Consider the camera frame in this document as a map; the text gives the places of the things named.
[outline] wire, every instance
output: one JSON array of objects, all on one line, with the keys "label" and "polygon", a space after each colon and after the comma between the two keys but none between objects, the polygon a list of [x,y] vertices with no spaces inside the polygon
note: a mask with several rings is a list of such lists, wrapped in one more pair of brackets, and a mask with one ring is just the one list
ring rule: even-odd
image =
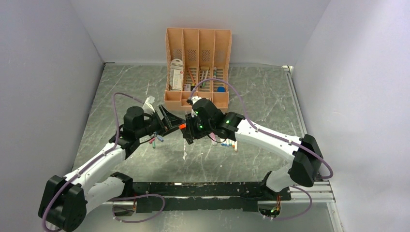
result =
[{"label": "wire", "polygon": [[207,134],[207,136],[208,136],[208,138],[210,138],[212,141],[214,141],[214,142],[216,142],[216,143],[223,143],[223,142],[225,142],[226,141],[226,139],[224,140],[224,141],[215,141],[213,138],[211,138],[211,136],[209,136],[209,134]]},{"label": "wire", "polygon": [[144,116],[149,117],[149,118],[153,118],[152,115],[148,114],[148,113],[143,113]]},{"label": "wire", "polygon": [[126,208],[121,207],[121,206],[113,206],[113,208],[122,209],[122,210],[124,210],[124,211],[126,211],[126,212],[130,212],[130,213],[135,212],[135,210],[132,210],[132,209],[126,209]]},{"label": "wire", "polygon": [[329,174],[328,176],[323,176],[322,178],[323,178],[323,179],[330,179],[330,178],[333,177],[333,169],[330,167],[330,165],[329,165],[322,157],[320,157],[320,156],[319,156],[318,154],[316,154],[315,152],[311,151],[309,148],[307,148],[307,147],[305,147],[305,146],[303,146],[303,145],[301,145],[301,144],[297,144],[297,143],[295,143],[295,142],[293,142],[293,141],[290,141],[290,140],[288,140],[288,139],[286,139],[286,138],[283,138],[283,137],[281,137],[281,136],[278,136],[278,135],[269,133],[269,132],[264,131],[264,130],[262,130],[262,129],[258,129],[258,128],[254,125],[254,123],[250,120],[249,115],[248,115],[248,112],[246,111],[245,104],[244,104],[244,102],[243,102],[243,99],[242,99],[241,95],[240,95],[239,92],[238,92],[231,84],[229,84],[228,82],[226,82],[226,81],[224,81],[224,80],[216,79],[216,78],[209,78],[209,79],[202,80],[202,81],[200,81],[200,82],[192,89],[189,99],[192,98],[192,96],[193,96],[195,90],[198,88],[198,86],[199,86],[200,84],[202,84],[203,82],[205,82],[205,81],[220,81],[220,82],[226,84],[227,86],[229,86],[229,87],[235,92],[235,94],[238,96],[238,99],[239,99],[239,101],[240,101],[241,104],[242,104],[242,109],[243,109],[243,111],[244,111],[245,119],[248,121],[248,123],[250,124],[251,127],[253,127],[255,130],[258,130],[259,132],[261,132],[261,133],[263,133],[263,134],[266,134],[266,135],[269,135],[269,136],[271,136],[271,137],[274,137],[275,139],[279,139],[279,140],[282,140],[282,141],[284,141],[284,142],[290,143],[290,144],[292,144],[293,146],[296,146],[296,147],[298,147],[298,148],[301,148],[301,149],[307,151],[308,153],[310,153],[311,155],[313,155],[315,158],[317,158],[321,163],[323,163],[323,164],[327,167],[327,169],[329,169],[330,174]]},{"label": "wire", "polygon": [[48,215],[48,213],[50,212],[51,207],[53,206],[54,202],[56,202],[56,200],[57,200],[57,198],[59,197],[59,195],[67,188],[67,186],[68,186],[69,184],[71,184],[71,182],[73,182],[76,178],[80,177],[82,173],[84,173],[87,169],[89,169],[92,165],[94,165],[99,159],[101,159],[103,156],[105,156],[105,154],[110,153],[111,151],[113,151],[113,150],[117,147],[117,145],[118,145],[118,139],[119,139],[119,129],[120,129],[120,126],[119,126],[119,120],[118,120],[118,114],[117,114],[117,107],[116,107],[116,104],[115,104],[115,96],[116,96],[116,95],[126,96],[126,97],[129,97],[129,98],[133,99],[133,100],[136,100],[136,101],[139,102],[139,103],[143,103],[142,100],[140,100],[140,99],[138,99],[138,98],[135,98],[135,97],[133,97],[133,96],[131,96],[131,95],[128,95],[128,94],[126,94],[126,93],[116,92],[116,93],[114,93],[114,94],[112,95],[112,97],[111,97],[111,103],[112,103],[112,105],[113,105],[113,111],[114,111],[114,115],[115,115],[115,123],[116,123],[116,129],[117,129],[117,130],[116,130],[116,139],[115,139],[114,145],[113,145],[112,148],[108,149],[105,153],[101,153],[101,154],[99,154],[98,156],[96,156],[94,159],[92,159],[84,168],[82,168],[76,175],[74,175],[73,177],[71,177],[71,178],[57,191],[57,193],[56,193],[56,194],[54,195],[54,197],[51,199],[50,203],[48,203],[48,206],[45,208],[44,213],[43,213],[42,223],[41,223],[41,224],[42,224],[42,227],[43,227],[43,230],[44,230],[44,231],[46,231],[46,232],[58,232],[58,231],[61,231],[61,229],[50,230],[50,229],[47,228],[47,225],[46,225],[47,215]]},{"label": "wire", "polygon": [[141,145],[141,144],[144,144],[144,143],[148,143],[150,140],[151,140],[151,139],[148,139],[148,140],[146,140],[146,141],[143,141],[142,143],[140,143],[140,145]]},{"label": "wire", "polygon": [[[205,81],[219,81],[219,82],[222,82],[222,83],[226,84],[227,86],[229,86],[229,87],[235,92],[235,94],[238,96],[239,102],[241,102],[241,104],[242,104],[242,109],[243,109],[243,111],[244,111],[245,119],[248,121],[248,123],[250,124],[250,126],[252,126],[255,130],[258,130],[259,132],[261,132],[261,133],[263,133],[263,134],[266,134],[266,135],[271,136],[271,137],[273,137],[273,138],[276,138],[276,139],[282,140],[282,141],[284,141],[284,142],[290,143],[290,144],[292,144],[292,145],[294,145],[294,146],[296,146],[296,147],[298,147],[298,148],[301,148],[301,149],[307,151],[308,153],[310,153],[311,155],[313,155],[315,158],[317,158],[321,163],[323,163],[323,164],[327,167],[327,169],[329,169],[330,174],[329,174],[328,176],[323,176],[322,178],[323,178],[323,179],[329,179],[329,178],[332,178],[332,177],[333,177],[333,169],[330,167],[330,165],[329,165],[322,157],[320,157],[320,156],[319,156],[318,154],[316,154],[315,152],[311,151],[310,149],[308,149],[307,147],[305,147],[305,146],[303,146],[303,145],[297,144],[297,143],[295,143],[295,142],[293,142],[293,141],[290,141],[290,140],[288,140],[288,139],[285,139],[285,138],[283,138],[283,137],[281,137],[281,136],[278,136],[278,135],[269,133],[269,132],[267,132],[267,131],[258,129],[258,128],[253,124],[253,122],[250,120],[249,115],[248,115],[248,112],[246,111],[246,108],[245,108],[245,103],[243,102],[243,99],[242,99],[241,95],[240,95],[239,92],[238,92],[231,84],[229,84],[227,81],[220,80],[220,79],[216,79],[216,78],[209,78],[209,79],[202,80],[202,81],[200,81],[200,82],[192,89],[189,99],[192,98],[192,96],[193,96],[195,90],[198,88],[198,86],[200,86],[200,85],[201,85],[203,82],[205,82]],[[309,211],[310,208],[312,207],[312,204],[313,204],[312,197],[311,197],[311,195],[310,195],[307,191],[305,191],[304,189],[301,189],[301,188],[299,188],[299,187],[296,187],[296,186],[290,186],[290,187],[295,188],[295,189],[298,189],[298,190],[301,190],[302,192],[306,193],[306,195],[309,197],[309,206],[308,206],[307,209],[304,210],[302,213],[296,214],[296,215],[291,216],[291,217],[273,218],[274,220],[289,220],[289,219],[296,218],[296,217],[298,217],[298,216],[301,216],[301,215],[305,214],[305,213],[306,213],[307,211]]]},{"label": "wire", "polygon": [[151,219],[155,218],[156,216],[158,216],[159,214],[162,213],[162,211],[163,211],[164,208],[165,208],[165,198],[164,198],[163,196],[161,196],[161,195],[159,195],[159,194],[155,194],[155,193],[145,194],[145,195],[141,195],[141,196],[134,196],[134,197],[112,198],[111,201],[133,200],[133,199],[138,199],[138,198],[143,198],[143,197],[159,197],[159,198],[161,198],[161,200],[162,200],[162,207],[161,207],[161,209],[160,209],[156,214],[154,214],[153,216],[150,216],[150,217],[148,217],[148,218],[146,218],[146,219],[139,220],[139,221],[126,221],[126,220],[121,220],[121,219],[119,219],[118,217],[115,216],[114,207],[113,207],[112,212],[113,212],[113,217],[114,217],[114,219],[117,220],[117,221],[119,221],[119,222],[124,222],[124,223],[141,223],[141,222],[145,222],[145,221],[151,220]]},{"label": "wire", "polygon": [[280,210],[280,202],[281,202],[281,196],[278,194],[276,196],[276,209]]},{"label": "wire", "polygon": [[294,218],[297,218],[297,217],[299,217],[299,216],[302,216],[303,214],[307,213],[307,212],[311,209],[311,207],[312,207],[312,205],[313,205],[312,196],[311,196],[306,190],[304,190],[304,189],[302,189],[302,188],[299,188],[299,187],[296,187],[296,186],[289,186],[289,187],[298,189],[298,190],[300,190],[300,191],[306,193],[306,195],[309,197],[309,206],[308,206],[303,212],[300,212],[300,213],[295,214],[295,215],[290,216],[290,217],[284,217],[284,218],[283,218],[283,217],[281,217],[281,218],[280,218],[280,217],[269,217],[269,218],[271,218],[272,220],[285,221],[285,220],[294,219]]}]

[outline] white wall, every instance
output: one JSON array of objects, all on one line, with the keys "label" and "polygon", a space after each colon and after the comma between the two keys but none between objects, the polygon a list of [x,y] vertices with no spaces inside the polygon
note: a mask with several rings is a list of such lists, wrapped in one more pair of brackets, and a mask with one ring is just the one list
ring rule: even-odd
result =
[{"label": "white wall", "polygon": [[231,63],[294,65],[329,0],[72,0],[105,62],[165,63],[167,27],[231,29]]},{"label": "white wall", "polygon": [[410,231],[410,2],[332,0],[294,69],[347,232]]},{"label": "white wall", "polygon": [[0,231],[40,231],[45,183],[72,167],[103,64],[69,0],[0,9]]}]

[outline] black mounting plate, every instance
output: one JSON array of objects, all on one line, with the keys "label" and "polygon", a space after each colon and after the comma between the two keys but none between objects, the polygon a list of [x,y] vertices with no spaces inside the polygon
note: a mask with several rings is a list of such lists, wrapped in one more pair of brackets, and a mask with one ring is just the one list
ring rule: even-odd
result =
[{"label": "black mounting plate", "polygon": [[[134,182],[137,195],[156,193],[165,197],[164,210],[217,210],[242,209],[258,212],[258,201],[282,201],[291,199],[289,188],[276,193],[267,189],[264,182]],[[137,201],[136,213],[158,211],[160,198],[141,198]]]}]

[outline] orange desk organizer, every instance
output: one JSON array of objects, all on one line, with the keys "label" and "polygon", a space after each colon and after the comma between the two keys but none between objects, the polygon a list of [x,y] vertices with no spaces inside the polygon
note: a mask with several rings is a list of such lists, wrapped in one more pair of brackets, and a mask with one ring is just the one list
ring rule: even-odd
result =
[{"label": "orange desk organizer", "polygon": [[[230,30],[168,28],[166,37],[166,52],[168,63],[168,78],[164,102],[168,110],[189,111],[187,103],[190,91],[170,89],[170,64],[173,59],[183,61],[184,84],[192,84],[190,73],[195,83],[199,83],[206,71],[200,67],[209,67],[208,78],[213,78],[214,67],[216,78],[228,81],[229,58],[231,56],[232,33]],[[218,87],[224,87],[225,92],[217,92]],[[224,113],[228,111],[228,87],[222,82],[209,81],[197,88],[194,96],[211,99],[217,108]]]}]

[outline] orange part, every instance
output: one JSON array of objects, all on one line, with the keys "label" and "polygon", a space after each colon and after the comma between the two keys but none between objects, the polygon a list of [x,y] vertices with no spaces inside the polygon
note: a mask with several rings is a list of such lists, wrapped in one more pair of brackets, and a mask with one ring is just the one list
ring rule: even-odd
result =
[{"label": "orange part", "polygon": [[193,79],[193,76],[192,76],[192,73],[191,73],[191,69],[188,68],[188,71],[190,72],[190,77],[191,77],[191,80],[192,80],[193,84],[196,85],[195,80]]}]

